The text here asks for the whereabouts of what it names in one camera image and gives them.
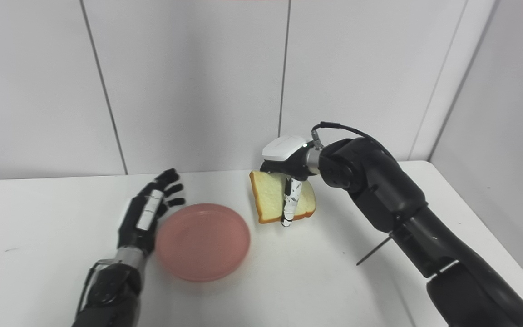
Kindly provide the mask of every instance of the black robotic arm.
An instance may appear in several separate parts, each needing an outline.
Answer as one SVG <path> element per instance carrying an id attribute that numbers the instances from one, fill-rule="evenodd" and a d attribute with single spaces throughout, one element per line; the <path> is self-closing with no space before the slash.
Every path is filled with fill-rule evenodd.
<path id="1" fill-rule="evenodd" d="M 361 137 L 322 147 L 318 128 Z M 328 186 L 346 190 L 372 226 L 430 278 L 427 292 L 451 327 L 523 327 L 523 300 L 429 209 L 423 191 L 378 141 L 328 122 L 314 126 L 312 136 L 287 160 L 266 160 L 261 169 L 301 180 L 320 174 Z"/>

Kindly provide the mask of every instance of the pink plate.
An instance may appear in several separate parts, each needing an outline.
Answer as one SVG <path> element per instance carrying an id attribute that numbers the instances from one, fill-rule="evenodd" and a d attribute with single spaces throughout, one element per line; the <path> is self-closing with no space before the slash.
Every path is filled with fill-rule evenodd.
<path id="1" fill-rule="evenodd" d="M 173 275 L 209 282 L 232 273 L 249 250 L 249 228 L 227 207 L 200 203 L 167 218 L 157 232 L 155 252 Z"/>

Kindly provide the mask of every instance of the bread crust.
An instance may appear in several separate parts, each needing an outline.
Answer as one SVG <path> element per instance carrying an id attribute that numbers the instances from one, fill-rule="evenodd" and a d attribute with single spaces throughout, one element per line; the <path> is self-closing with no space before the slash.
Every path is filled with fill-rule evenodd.
<path id="1" fill-rule="evenodd" d="M 262 208 L 261 208 L 261 205 L 259 204 L 259 201 L 257 200 L 258 195 L 257 195 L 256 181 L 255 181 L 255 178 L 253 177 L 253 171 L 251 173 L 249 173 L 249 180 L 251 180 L 251 182 L 252 182 L 253 197 L 256 199 L 256 210 L 257 210 L 257 216 L 258 216 L 257 221 L 259 223 L 272 223 L 272 222 L 280 221 L 281 217 L 262 219 Z M 313 211 L 306 211 L 305 213 L 303 213 L 301 215 L 295 215 L 293 220 L 297 221 L 297 220 L 300 220 L 305 217 L 310 217 L 311 215 L 314 214 L 315 211 L 316 211 L 316 209 L 314 209 Z"/>

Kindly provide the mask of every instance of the wall seam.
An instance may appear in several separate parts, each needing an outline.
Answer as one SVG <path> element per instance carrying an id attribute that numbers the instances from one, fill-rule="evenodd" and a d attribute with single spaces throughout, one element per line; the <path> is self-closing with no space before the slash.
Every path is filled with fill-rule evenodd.
<path id="1" fill-rule="evenodd" d="M 471 67 L 473 66 L 473 64 L 475 62 L 475 58 L 477 57 L 479 48 L 481 48 L 482 43 L 484 43 L 485 36 L 488 32 L 490 25 L 492 24 L 493 17 L 496 13 L 496 10 L 498 9 L 498 6 L 500 5 L 500 1 L 501 0 L 496 0 L 494 2 L 492 11 L 489 13 L 488 21 L 486 21 L 486 23 L 485 23 L 484 30 L 482 31 L 481 36 L 479 37 L 479 41 L 478 41 L 477 45 L 475 46 L 474 53 L 471 55 L 471 60 L 469 61 L 469 65 L 467 66 L 467 69 L 465 69 L 465 73 L 463 74 L 463 78 L 461 79 L 461 82 L 459 83 L 459 87 L 457 87 L 457 91 L 455 93 L 455 96 L 453 97 L 451 106 L 449 107 L 448 113 L 445 115 L 444 122 L 441 126 L 441 129 L 439 130 L 439 134 L 437 135 L 437 139 L 435 140 L 435 143 L 431 149 L 431 152 L 429 153 L 429 157 L 427 158 L 427 161 L 431 161 L 431 159 L 433 158 L 433 154 L 434 154 L 435 150 L 437 149 L 439 140 L 441 139 L 441 136 L 443 135 L 443 133 L 445 131 L 445 127 L 447 126 L 447 122 L 449 121 L 449 118 L 450 118 L 451 114 L 453 113 L 453 108 L 455 107 L 455 104 L 457 103 L 457 99 L 459 98 L 459 95 L 461 94 L 463 85 L 465 85 L 465 81 L 467 80 L 467 77 L 469 76 Z"/>
<path id="2" fill-rule="evenodd" d="M 429 112 L 429 107 L 431 106 L 431 101 L 433 100 L 433 96 L 435 95 L 437 85 L 439 84 L 439 80 L 441 79 L 441 75 L 443 74 L 443 70 L 445 68 L 445 63 L 447 62 L 447 58 L 449 57 L 449 52 L 451 52 L 453 40 L 455 40 L 455 36 L 457 35 L 457 31 L 459 30 L 459 24 L 461 23 L 461 19 L 463 18 L 463 14 L 465 13 L 465 8 L 467 8 L 467 2 L 469 2 L 469 0 L 465 0 L 465 3 L 463 3 L 463 8 L 461 9 L 461 13 L 459 14 L 459 18 L 457 19 L 457 24 L 455 25 L 455 30 L 453 31 L 451 41 L 449 41 L 449 46 L 447 48 L 447 52 L 445 53 L 444 60 L 441 64 L 441 68 L 439 69 L 439 74 L 437 76 L 437 79 L 435 80 L 433 89 L 431 90 L 431 95 L 429 97 L 429 101 L 427 101 L 427 106 L 425 107 L 425 112 L 423 113 L 423 118 L 421 119 L 421 123 L 419 124 L 419 129 L 417 129 L 417 134 L 415 134 L 415 139 L 413 140 L 413 145 L 411 146 L 411 150 L 409 151 L 407 160 L 411 160 L 411 156 L 413 155 L 413 151 L 415 150 L 415 144 L 417 143 L 417 140 L 419 139 L 421 129 L 423 128 L 423 124 L 425 123 L 425 118 L 427 117 L 427 113 Z"/>
<path id="3" fill-rule="evenodd" d="M 122 161 L 122 167 L 124 168 L 124 174 L 128 174 L 126 161 L 124 160 L 124 153 L 122 151 L 122 145 L 120 143 L 120 137 L 118 136 L 118 129 L 116 128 L 116 121 L 114 120 L 114 114 L 112 113 L 112 106 L 110 105 L 110 99 L 108 98 L 108 91 L 106 91 L 106 83 L 104 82 L 104 75 L 102 74 L 102 69 L 100 68 L 100 60 L 98 59 L 98 52 L 96 52 L 96 45 L 94 44 L 92 29 L 90 28 L 90 22 L 88 20 L 88 14 L 86 13 L 86 7 L 84 5 L 84 0 L 79 0 L 79 2 L 80 2 L 80 6 L 82 8 L 82 15 L 84 16 L 84 22 L 86 24 L 86 30 L 88 31 L 90 44 L 92 46 L 92 52 L 94 54 L 96 68 L 98 69 L 98 75 L 100 76 L 100 84 L 102 85 L 102 92 L 104 93 L 104 100 L 106 101 L 106 106 L 108 107 L 108 114 L 110 115 L 110 122 L 112 122 L 112 130 L 114 131 L 114 138 L 116 139 L 116 145 L 118 146 L 118 152 L 120 153 L 120 160 Z"/>
<path id="4" fill-rule="evenodd" d="M 286 20 L 286 41 L 284 45 L 284 67 L 282 69 L 282 91 L 280 94 L 280 116 L 278 117 L 278 137 L 282 133 L 282 108 L 284 107 L 284 85 L 286 80 L 286 59 L 288 58 L 288 36 L 290 32 L 290 10 L 292 0 L 288 0 L 288 19 Z"/>

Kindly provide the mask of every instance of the robotic hand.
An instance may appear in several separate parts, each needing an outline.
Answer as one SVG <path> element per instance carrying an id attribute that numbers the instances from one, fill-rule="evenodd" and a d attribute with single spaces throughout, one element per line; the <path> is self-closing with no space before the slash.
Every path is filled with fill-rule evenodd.
<path id="1" fill-rule="evenodd" d="M 185 203 L 183 198 L 167 201 L 183 189 L 182 184 L 166 189 L 178 180 L 174 169 L 166 170 L 131 200 L 118 229 L 116 256 L 99 260 L 90 268 L 72 327 L 133 327 L 136 324 L 143 270 L 154 250 L 158 218 L 170 207 Z"/>
<path id="2" fill-rule="evenodd" d="M 317 129 L 345 129 L 357 139 L 322 146 Z M 320 174 L 342 188 L 376 229 L 388 233 L 424 277 L 427 293 L 451 327 L 523 327 L 523 300 L 467 244 L 429 209 L 423 191 L 371 136 L 341 124 L 322 122 L 312 141 L 282 136 L 263 150 L 264 172 L 288 176 L 282 225 L 296 209 L 295 186 Z"/>

